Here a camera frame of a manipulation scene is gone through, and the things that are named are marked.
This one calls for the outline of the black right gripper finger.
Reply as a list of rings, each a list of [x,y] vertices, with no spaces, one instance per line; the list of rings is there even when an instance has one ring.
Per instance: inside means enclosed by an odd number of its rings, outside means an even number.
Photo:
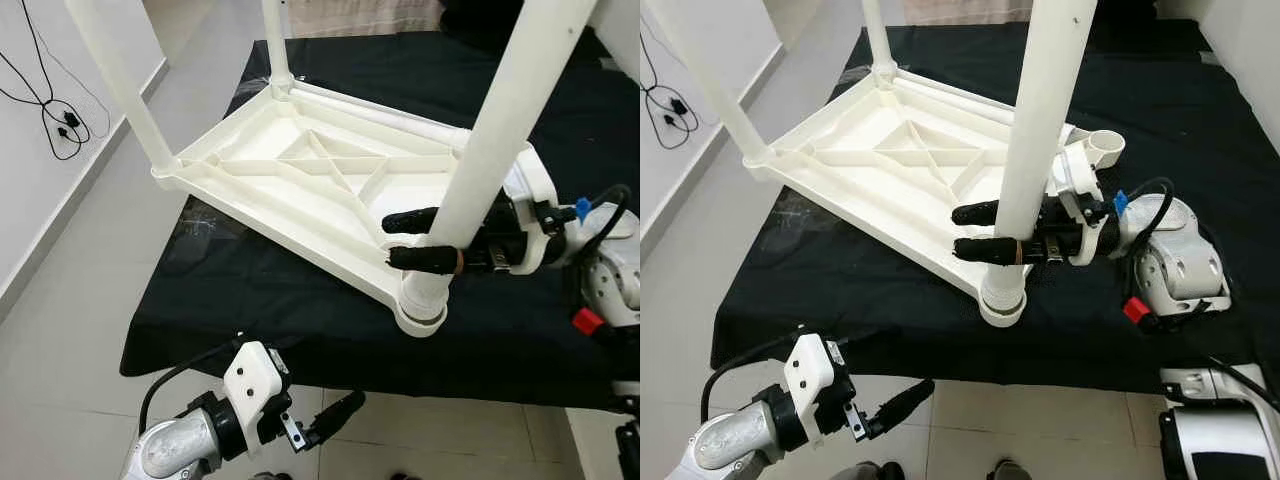
[[[388,214],[381,219],[387,234],[426,234],[433,228],[439,207],[422,207],[406,212]]]
[[[388,250],[387,264],[390,268],[429,273],[436,275],[461,274],[465,270],[465,255],[452,246],[404,247]]]
[[[950,215],[957,227],[993,227],[998,215],[998,200],[956,206]]]
[[[954,255],[969,262],[1011,266],[1023,264],[1023,247],[1011,237],[957,238]]]

